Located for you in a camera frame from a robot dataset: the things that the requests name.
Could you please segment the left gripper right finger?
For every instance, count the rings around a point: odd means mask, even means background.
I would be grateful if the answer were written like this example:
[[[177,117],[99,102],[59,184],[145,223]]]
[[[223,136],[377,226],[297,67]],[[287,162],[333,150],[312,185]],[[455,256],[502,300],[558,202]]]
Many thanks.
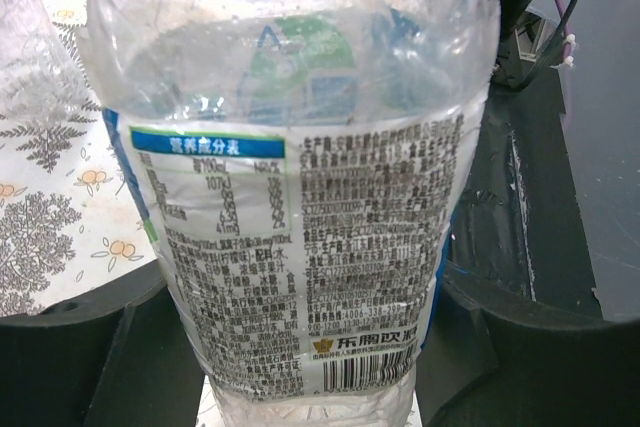
[[[636,426],[639,323],[534,302],[447,263],[416,395],[425,426]]]

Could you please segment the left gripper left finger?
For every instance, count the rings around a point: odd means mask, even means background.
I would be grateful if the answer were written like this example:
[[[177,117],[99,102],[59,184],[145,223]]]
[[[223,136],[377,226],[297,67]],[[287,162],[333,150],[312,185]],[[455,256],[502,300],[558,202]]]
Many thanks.
[[[158,274],[1,320],[4,426],[193,426],[202,387]]]

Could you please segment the clear plastic bottle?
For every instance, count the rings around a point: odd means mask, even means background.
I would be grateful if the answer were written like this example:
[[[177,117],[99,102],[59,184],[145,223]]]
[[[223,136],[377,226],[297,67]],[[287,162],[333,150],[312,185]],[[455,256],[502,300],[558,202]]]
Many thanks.
[[[43,0],[1,0],[1,116],[48,128],[98,109]]]

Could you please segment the blue label water bottle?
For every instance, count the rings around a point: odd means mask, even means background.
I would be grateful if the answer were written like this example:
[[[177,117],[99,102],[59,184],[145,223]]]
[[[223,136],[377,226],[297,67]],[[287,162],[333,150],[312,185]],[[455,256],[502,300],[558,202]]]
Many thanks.
[[[402,426],[496,0],[87,0],[78,48],[228,426]]]

